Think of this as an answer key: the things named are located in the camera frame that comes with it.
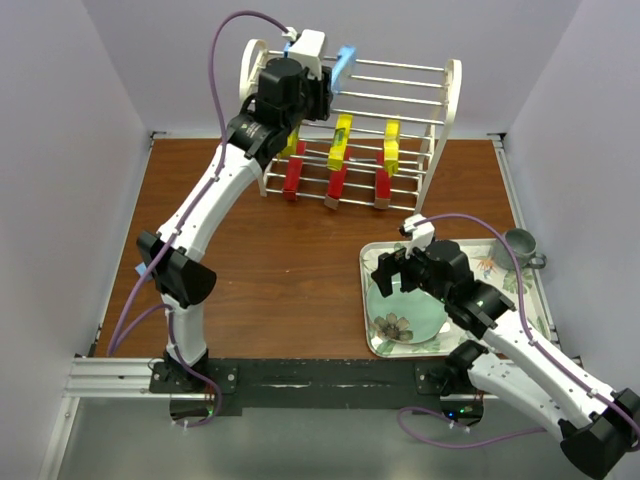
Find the yellow toothpaste box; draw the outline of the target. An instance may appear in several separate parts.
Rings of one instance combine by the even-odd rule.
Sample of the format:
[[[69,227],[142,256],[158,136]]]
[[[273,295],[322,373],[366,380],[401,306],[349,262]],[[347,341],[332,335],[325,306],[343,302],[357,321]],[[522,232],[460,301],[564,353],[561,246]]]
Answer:
[[[401,122],[390,119],[386,122],[383,140],[383,167],[389,177],[399,170],[399,143]]]
[[[341,113],[338,116],[328,152],[327,165],[329,158],[337,159],[338,161],[342,160],[345,149],[348,147],[352,123],[353,116],[351,114]]]

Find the light blue toothpaste box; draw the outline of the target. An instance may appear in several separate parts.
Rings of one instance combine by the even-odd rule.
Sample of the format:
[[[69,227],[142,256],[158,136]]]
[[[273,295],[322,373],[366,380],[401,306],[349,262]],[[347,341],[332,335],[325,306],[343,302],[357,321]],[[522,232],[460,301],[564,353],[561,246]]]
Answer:
[[[331,75],[331,91],[333,94],[339,94],[342,90],[341,84],[347,79],[356,63],[357,49],[351,45],[342,46],[337,55]]]

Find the yellow toothpaste box edge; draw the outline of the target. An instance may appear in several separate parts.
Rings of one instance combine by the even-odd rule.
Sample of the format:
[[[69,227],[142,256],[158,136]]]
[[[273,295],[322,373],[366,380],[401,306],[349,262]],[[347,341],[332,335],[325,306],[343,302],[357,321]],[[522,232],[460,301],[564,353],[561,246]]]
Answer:
[[[299,130],[300,126],[296,126],[288,135],[285,147],[278,154],[280,158],[289,157],[296,153],[299,142]]]

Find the red toothpaste box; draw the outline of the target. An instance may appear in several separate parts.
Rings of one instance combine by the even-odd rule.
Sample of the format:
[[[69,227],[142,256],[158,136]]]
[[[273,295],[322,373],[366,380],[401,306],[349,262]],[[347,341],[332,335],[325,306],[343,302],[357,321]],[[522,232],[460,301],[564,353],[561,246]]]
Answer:
[[[384,154],[379,151],[376,156],[374,185],[374,207],[378,210],[385,210],[390,206],[391,200],[391,179],[384,169]]]
[[[327,168],[331,171],[331,174],[329,177],[324,204],[330,209],[336,210],[339,206],[348,172],[350,155],[351,148],[347,147],[341,161],[332,158],[328,159]]]
[[[288,159],[287,170],[282,188],[283,197],[290,202],[296,201],[304,160],[302,156],[306,152],[306,142],[299,141],[294,154]]]

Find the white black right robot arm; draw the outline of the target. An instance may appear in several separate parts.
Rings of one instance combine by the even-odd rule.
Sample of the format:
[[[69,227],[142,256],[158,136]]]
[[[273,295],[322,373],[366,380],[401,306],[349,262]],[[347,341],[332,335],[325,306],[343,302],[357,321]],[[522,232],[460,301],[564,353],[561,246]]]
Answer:
[[[459,393],[498,396],[559,441],[591,479],[604,479],[639,445],[639,397],[597,379],[535,328],[499,289],[477,279],[458,243],[382,253],[372,279],[383,296],[420,289],[441,301],[470,339],[446,359],[445,379]]]

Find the cream metal-rod shelf rack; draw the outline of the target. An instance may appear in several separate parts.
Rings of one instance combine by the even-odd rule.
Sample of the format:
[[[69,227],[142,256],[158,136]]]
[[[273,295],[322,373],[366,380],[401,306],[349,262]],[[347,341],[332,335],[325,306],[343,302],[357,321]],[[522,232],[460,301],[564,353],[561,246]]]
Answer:
[[[267,192],[377,210],[422,211],[456,118],[462,63],[324,59],[338,75],[331,113],[306,120],[266,168]]]

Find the green ceramic plate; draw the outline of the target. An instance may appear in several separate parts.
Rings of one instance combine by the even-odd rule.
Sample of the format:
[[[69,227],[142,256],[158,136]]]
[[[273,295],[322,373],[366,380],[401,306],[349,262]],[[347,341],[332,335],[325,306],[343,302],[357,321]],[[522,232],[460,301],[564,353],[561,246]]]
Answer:
[[[369,325],[383,340],[399,344],[418,344],[435,337],[448,317],[440,300],[416,289],[400,290],[400,281],[392,281],[392,294],[383,297],[371,283],[365,294]]]

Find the grey ceramic mug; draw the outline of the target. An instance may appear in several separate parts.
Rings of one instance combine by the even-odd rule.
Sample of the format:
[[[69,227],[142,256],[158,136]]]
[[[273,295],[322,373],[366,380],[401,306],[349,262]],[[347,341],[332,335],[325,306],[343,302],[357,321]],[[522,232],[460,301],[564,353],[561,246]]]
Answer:
[[[516,262],[512,261],[503,243],[496,240],[490,252],[490,258],[496,266],[507,271],[514,271],[516,264],[521,269],[543,269],[546,267],[547,257],[537,251],[536,239],[530,232],[521,228],[513,228],[506,231],[503,238],[511,248]]]

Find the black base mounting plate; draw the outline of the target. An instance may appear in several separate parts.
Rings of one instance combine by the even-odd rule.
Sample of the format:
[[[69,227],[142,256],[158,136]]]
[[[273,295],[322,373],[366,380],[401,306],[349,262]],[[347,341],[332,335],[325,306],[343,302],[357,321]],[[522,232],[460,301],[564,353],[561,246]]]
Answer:
[[[428,408],[466,424],[479,422],[489,396],[478,392],[442,358],[232,359],[210,358],[197,368],[222,393],[220,413],[248,408]]]

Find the aluminium frame rail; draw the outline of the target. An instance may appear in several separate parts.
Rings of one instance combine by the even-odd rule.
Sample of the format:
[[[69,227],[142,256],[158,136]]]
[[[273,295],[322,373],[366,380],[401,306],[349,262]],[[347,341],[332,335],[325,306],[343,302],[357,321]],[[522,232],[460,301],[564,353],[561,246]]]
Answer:
[[[439,358],[215,359],[220,415],[159,359],[77,358],[45,479],[576,479],[558,443]]]

